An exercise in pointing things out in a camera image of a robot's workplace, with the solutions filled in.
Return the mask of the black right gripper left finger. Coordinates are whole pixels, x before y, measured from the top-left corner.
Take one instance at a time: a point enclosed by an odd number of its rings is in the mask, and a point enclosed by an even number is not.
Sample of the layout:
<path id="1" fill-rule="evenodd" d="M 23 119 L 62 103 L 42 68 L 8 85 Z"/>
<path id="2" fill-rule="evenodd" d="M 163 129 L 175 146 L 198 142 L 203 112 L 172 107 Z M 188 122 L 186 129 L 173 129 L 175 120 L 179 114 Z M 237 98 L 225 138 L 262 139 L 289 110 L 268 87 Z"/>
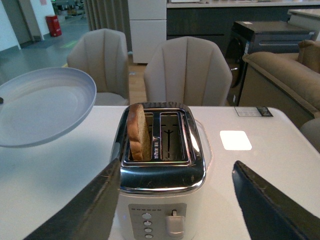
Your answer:
<path id="1" fill-rule="evenodd" d="M 119 159 L 112 160 L 66 206 L 27 240 L 107 240 L 120 190 Z"/>

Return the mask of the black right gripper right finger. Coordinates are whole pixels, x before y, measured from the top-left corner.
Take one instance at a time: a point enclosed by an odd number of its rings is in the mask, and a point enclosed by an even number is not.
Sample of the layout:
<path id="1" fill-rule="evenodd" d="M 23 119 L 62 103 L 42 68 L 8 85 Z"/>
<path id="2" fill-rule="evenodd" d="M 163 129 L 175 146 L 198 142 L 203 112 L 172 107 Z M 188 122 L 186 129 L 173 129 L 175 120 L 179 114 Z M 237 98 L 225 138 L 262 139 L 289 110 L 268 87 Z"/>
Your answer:
<path id="1" fill-rule="evenodd" d="M 318 240 L 320 219 L 241 161 L 232 180 L 252 240 Z"/>

